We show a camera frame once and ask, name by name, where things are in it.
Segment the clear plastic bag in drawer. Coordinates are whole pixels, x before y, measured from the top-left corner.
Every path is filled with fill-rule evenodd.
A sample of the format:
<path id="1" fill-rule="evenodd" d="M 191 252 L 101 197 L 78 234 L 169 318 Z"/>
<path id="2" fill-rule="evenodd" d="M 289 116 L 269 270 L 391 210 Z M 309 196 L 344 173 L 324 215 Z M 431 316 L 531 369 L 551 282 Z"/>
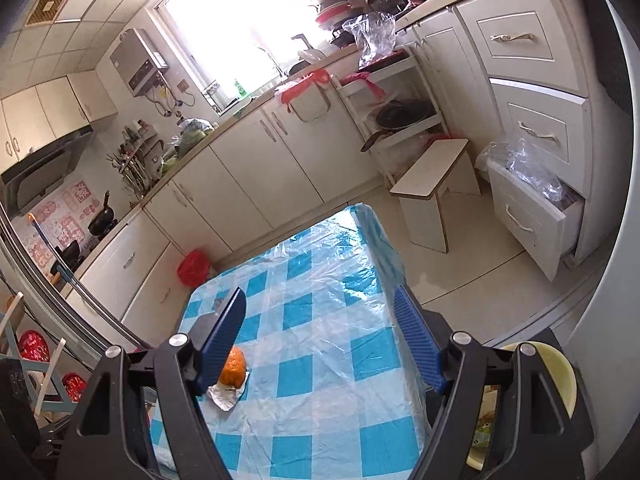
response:
<path id="1" fill-rule="evenodd" d="M 495 162 L 526 183 L 546 200 L 559 206 L 565 198 L 565 188 L 560 179 L 535 153 L 532 144 L 524 139 L 490 142 L 475 159 L 475 168 L 488 172 L 488 162 Z"/>

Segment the gas water heater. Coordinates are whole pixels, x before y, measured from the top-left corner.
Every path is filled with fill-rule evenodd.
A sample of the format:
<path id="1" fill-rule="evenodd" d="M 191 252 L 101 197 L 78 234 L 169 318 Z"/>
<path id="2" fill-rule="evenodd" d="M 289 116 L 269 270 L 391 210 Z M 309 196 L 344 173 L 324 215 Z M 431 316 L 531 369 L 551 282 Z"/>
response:
<path id="1" fill-rule="evenodd" d="M 134 98 L 166 88 L 168 65 L 143 29 L 126 29 L 110 55 L 114 69 Z"/>

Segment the blue checkered plastic tablecloth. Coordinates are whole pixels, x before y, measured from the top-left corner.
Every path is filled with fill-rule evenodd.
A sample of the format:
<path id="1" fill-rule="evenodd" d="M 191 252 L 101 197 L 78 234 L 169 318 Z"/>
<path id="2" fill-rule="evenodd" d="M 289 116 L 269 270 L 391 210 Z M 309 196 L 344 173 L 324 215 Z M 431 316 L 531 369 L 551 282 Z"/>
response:
<path id="1" fill-rule="evenodd" d="M 405 479 L 430 438 L 424 388 L 395 322 L 404 268 L 365 204 L 347 207 L 192 292 L 190 330 L 246 296 L 248 376 L 223 411 L 198 403 L 235 479 Z"/>

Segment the white wooden step stool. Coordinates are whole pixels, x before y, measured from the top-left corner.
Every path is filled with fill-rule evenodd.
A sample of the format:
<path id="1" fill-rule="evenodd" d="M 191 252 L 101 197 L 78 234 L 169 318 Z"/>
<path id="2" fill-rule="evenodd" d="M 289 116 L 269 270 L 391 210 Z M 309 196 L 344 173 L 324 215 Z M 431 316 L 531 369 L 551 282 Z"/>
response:
<path id="1" fill-rule="evenodd" d="M 412 244 L 446 254 L 440 198 L 447 192 L 480 195 L 466 139 L 436 140 L 390 189 L 398 198 Z"/>

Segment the orange peel large piece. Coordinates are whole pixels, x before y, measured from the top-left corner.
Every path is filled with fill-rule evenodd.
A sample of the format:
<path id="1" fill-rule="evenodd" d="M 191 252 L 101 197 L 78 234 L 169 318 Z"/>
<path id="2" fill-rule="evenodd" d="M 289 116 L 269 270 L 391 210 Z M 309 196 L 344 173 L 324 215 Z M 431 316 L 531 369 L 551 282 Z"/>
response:
<path id="1" fill-rule="evenodd" d="M 224 363 L 218 382 L 225 387 L 239 389 L 245 382 L 246 371 L 246 359 L 243 351 L 238 346 L 233 346 Z"/>

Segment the black wok on stove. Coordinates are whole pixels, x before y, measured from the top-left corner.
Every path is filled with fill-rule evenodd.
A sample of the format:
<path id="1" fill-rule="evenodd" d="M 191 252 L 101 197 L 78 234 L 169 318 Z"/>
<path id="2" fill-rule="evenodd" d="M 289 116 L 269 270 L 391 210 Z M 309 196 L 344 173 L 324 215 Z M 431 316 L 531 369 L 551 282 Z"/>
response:
<path id="1" fill-rule="evenodd" d="M 104 194 L 104 200 L 102 209 L 96 214 L 88 225 L 89 232 L 92 236 L 103 240 L 107 236 L 108 232 L 114 228 L 117 224 L 115 218 L 114 209 L 110 206 L 108 201 L 110 200 L 110 191 L 106 191 Z"/>

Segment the black frying pan on rack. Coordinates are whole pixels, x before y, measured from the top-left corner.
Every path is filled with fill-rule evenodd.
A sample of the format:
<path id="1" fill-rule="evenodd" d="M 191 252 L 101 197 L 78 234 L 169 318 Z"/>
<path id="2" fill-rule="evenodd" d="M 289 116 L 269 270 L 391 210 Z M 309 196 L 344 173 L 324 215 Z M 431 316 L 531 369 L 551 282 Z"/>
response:
<path id="1" fill-rule="evenodd" d="M 376 113 L 378 130 L 363 143 L 361 153 L 365 153 L 384 136 L 390 136 L 436 114 L 434 105 L 427 100 L 391 100 Z"/>

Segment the clear plastic bag on rack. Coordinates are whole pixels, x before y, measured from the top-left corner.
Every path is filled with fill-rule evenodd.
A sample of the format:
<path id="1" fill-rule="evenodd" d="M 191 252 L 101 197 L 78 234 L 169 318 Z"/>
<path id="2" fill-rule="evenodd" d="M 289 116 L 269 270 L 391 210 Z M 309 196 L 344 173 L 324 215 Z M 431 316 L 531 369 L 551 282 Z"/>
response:
<path id="1" fill-rule="evenodd" d="M 359 67 L 382 60 L 396 47 L 396 24 L 392 14 L 371 12 L 344 21 L 344 32 L 354 36 L 360 50 Z"/>

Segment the white napkin under peel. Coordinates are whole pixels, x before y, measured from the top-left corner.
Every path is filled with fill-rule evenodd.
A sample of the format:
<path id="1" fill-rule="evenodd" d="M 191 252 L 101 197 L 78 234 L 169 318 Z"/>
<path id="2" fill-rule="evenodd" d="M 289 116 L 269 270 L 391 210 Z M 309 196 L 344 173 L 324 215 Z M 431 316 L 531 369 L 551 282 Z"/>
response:
<path id="1" fill-rule="evenodd" d="M 223 412 L 230 412 L 232 408 L 238 404 L 241 400 L 243 393 L 245 392 L 246 385 L 250 378 L 250 372 L 245 372 L 245 377 L 242 385 L 239 388 L 233 386 L 227 386 L 221 382 L 217 382 L 215 385 L 210 386 L 206 390 L 206 396 Z"/>

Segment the yellow plastic bucket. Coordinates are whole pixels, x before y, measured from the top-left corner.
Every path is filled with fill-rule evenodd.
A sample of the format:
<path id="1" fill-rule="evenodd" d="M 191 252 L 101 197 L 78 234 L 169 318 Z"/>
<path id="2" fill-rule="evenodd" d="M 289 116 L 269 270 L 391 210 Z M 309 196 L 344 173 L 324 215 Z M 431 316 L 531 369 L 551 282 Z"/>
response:
<path id="1" fill-rule="evenodd" d="M 577 379 L 570 361 L 564 354 L 552 347 L 551 344 L 529 340 L 527 344 L 536 348 L 538 356 L 544 362 L 549 376 L 552 379 L 556 392 L 560 396 L 567 417 L 571 418 L 577 403 Z M 560 428 L 559 419 L 556 416 L 553 403 L 549 398 L 546 382 L 534 375 L 530 380 L 532 386 L 532 416 L 551 416 L 550 422 L 530 423 L 530 429 L 537 432 L 544 430 L 556 431 Z M 475 471 L 483 469 L 484 460 L 489 450 L 490 437 L 494 429 L 496 408 L 498 403 L 498 387 L 486 386 L 484 389 L 480 414 L 476 423 L 474 438 L 472 441 L 466 464 Z"/>

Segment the red lined small trash bin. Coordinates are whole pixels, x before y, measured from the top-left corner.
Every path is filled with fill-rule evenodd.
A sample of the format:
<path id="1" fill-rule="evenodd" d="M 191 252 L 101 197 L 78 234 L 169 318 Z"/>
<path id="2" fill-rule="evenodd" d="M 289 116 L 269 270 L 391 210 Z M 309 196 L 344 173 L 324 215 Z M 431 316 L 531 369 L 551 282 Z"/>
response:
<path id="1" fill-rule="evenodd" d="M 193 249 L 180 262 L 177 268 L 180 282 L 190 288 L 197 288 L 217 275 L 208 255 L 200 248 Z"/>

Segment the black range hood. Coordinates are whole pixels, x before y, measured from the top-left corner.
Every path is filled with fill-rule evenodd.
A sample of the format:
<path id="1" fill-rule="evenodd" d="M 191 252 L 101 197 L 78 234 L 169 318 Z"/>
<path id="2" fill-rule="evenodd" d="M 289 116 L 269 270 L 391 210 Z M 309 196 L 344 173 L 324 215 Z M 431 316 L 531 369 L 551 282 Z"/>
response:
<path id="1" fill-rule="evenodd" d="M 91 126 L 73 131 L 28 154 L 1 175 L 1 203 L 10 220 L 27 214 L 75 171 L 94 138 Z"/>

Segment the hanging red lined door bin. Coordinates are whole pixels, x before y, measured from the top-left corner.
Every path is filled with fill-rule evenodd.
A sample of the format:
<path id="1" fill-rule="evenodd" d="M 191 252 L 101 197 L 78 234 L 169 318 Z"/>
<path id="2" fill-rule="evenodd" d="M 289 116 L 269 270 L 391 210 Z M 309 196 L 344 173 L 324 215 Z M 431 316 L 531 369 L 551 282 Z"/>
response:
<path id="1" fill-rule="evenodd" d="M 301 122 L 313 122 L 331 109 L 328 89 L 331 76 L 324 70 L 313 70 L 306 76 L 278 87 L 276 99 Z"/>

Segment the white tiered storage rack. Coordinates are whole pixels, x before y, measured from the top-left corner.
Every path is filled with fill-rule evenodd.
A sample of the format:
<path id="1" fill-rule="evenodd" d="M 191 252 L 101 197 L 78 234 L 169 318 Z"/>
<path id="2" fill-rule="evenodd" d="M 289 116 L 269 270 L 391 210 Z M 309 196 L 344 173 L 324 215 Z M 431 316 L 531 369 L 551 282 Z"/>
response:
<path id="1" fill-rule="evenodd" d="M 437 140 L 450 137 L 421 64 L 408 47 L 332 84 L 387 186 L 393 186 Z"/>

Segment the open white drawer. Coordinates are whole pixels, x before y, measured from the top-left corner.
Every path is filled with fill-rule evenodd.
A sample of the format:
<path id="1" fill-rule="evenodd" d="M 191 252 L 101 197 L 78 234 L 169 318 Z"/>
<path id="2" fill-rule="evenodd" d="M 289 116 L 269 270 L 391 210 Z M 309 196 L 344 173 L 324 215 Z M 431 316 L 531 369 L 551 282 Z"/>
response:
<path id="1" fill-rule="evenodd" d="M 584 200 L 569 190 L 556 206 L 496 162 L 488 162 L 488 174 L 497 218 L 553 282 L 577 244 Z"/>

